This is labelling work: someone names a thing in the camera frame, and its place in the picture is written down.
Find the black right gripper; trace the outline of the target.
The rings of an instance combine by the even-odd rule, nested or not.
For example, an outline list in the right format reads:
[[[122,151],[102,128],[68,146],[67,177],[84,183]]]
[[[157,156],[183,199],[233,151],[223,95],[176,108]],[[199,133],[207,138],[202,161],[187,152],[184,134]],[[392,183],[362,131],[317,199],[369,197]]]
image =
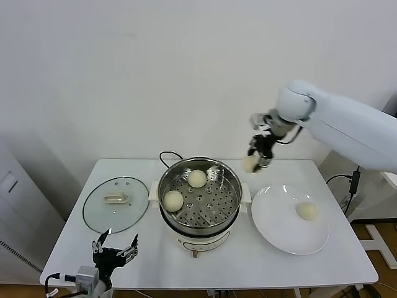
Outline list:
[[[276,137],[272,134],[255,135],[254,141],[250,141],[247,156],[252,156],[255,152],[259,154],[259,156],[255,156],[255,163],[252,169],[253,172],[258,172],[270,165],[272,159],[265,157],[273,157],[272,148],[275,143]]]

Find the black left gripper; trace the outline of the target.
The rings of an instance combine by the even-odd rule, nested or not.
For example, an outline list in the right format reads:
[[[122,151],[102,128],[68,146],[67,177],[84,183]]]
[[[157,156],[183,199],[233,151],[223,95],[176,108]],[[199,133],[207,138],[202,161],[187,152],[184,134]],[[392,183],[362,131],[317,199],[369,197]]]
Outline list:
[[[127,258],[134,258],[138,254],[138,234],[135,235],[130,246],[124,250],[102,247],[109,232],[109,229],[106,230],[92,242],[92,259],[99,270],[99,279],[110,279],[116,268],[126,265]]]

